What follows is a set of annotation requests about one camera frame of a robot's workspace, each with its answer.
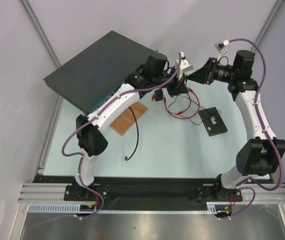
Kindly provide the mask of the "small black network switch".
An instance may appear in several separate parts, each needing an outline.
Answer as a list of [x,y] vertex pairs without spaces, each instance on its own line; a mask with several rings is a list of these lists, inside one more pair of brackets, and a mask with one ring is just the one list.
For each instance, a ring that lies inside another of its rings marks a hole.
[[200,119],[209,137],[225,134],[228,129],[221,118],[221,111],[216,107],[206,108],[199,111]]

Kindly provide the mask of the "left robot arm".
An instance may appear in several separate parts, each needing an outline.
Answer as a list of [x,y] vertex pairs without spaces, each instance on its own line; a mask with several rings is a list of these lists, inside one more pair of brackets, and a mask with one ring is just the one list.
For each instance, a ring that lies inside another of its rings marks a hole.
[[90,185],[94,182],[98,155],[108,146],[103,133],[112,122],[150,92],[157,93],[165,88],[172,95],[177,95],[187,90],[184,72],[191,69],[191,65],[185,54],[179,52],[171,73],[164,69],[166,62],[165,55],[151,54],[146,63],[129,74],[124,83],[99,108],[88,116],[77,117],[77,129],[73,134],[78,139],[80,161],[75,175],[78,184],[75,194],[81,200],[88,200],[95,193]]

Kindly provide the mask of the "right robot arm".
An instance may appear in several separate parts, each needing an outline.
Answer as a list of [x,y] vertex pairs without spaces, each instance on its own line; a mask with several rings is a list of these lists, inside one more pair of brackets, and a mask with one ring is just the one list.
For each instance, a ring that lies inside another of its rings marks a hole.
[[228,84],[228,91],[239,108],[246,129],[247,142],[236,156],[236,164],[229,171],[218,176],[219,184],[212,194],[218,201],[224,201],[241,185],[251,182],[261,185],[256,178],[279,172],[274,191],[283,183],[282,157],[285,140],[278,139],[272,131],[264,113],[260,88],[251,78],[255,54],[248,50],[237,51],[232,65],[221,65],[217,58],[210,57],[205,65],[190,74],[187,79],[199,84],[210,85],[214,81]]

